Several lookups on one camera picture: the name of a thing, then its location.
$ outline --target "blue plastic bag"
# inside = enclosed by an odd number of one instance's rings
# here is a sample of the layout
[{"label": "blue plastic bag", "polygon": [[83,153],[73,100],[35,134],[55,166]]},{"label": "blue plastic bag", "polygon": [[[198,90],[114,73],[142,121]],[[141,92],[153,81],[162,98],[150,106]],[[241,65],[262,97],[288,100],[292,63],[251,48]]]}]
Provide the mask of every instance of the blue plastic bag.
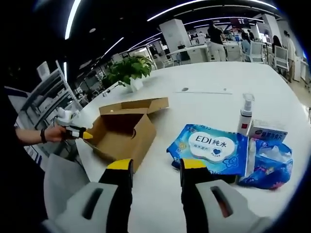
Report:
[{"label": "blue plastic bag", "polygon": [[290,180],[292,168],[292,150],[289,147],[278,141],[252,138],[248,153],[247,175],[240,179],[239,184],[262,189],[277,189]]},{"label": "blue plastic bag", "polygon": [[240,133],[187,124],[167,152],[176,168],[181,158],[192,158],[200,159],[211,173],[244,176],[247,148],[248,138]]}]

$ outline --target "cardboard box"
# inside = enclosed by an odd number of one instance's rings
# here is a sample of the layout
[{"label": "cardboard box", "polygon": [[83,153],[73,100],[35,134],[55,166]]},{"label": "cardboard box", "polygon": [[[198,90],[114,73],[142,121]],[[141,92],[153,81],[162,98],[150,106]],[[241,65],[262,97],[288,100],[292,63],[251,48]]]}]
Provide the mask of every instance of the cardboard box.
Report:
[{"label": "cardboard box", "polygon": [[109,162],[133,159],[135,172],[156,136],[148,114],[168,106],[168,98],[159,98],[101,107],[100,116],[87,130],[93,138],[85,141],[97,155]]},{"label": "cardboard box", "polygon": [[252,120],[248,136],[261,140],[276,140],[283,142],[287,135],[285,126],[278,122],[267,122],[263,120]]}]

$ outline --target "plastic bag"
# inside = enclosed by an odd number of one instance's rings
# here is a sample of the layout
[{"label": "plastic bag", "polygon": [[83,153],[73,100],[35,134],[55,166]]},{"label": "plastic bag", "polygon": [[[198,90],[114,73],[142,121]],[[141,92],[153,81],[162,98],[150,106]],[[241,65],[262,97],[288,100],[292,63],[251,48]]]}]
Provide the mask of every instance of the plastic bag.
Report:
[{"label": "plastic bag", "polygon": [[292,150],[278,141],[252,138],[249,143],[246,176],[239,185],[277,189],[291,178]]}]

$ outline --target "person's hand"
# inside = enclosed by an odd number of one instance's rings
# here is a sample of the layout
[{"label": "person's hand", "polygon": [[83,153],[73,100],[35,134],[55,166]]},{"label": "person's hand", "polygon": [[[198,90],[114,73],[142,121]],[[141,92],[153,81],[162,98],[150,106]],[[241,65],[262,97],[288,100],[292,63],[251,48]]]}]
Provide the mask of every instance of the person's hand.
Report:
[{"label": "person's hand", "polygon": [[45,139],[48,142],[60,142],[63,140],[63,136],[66,133],[66,129],[62,126],[55,125],[52,128],[47,128],[44,131]]}]

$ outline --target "open cardboard box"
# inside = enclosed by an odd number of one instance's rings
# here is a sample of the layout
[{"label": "open cardboard box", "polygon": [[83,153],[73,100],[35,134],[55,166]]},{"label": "open cardboard box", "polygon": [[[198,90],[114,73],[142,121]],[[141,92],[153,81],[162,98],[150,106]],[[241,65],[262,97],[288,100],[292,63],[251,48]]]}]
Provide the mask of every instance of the open cardboard box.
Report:
[{"label": "open cardboard box", "polygon": [[100,116],[87,130],[93,138],[85,141],[108,162],[133,159],[135,172],[156,136],[148,114],[168,106],[168,98],[158,98],[101,107]]}]

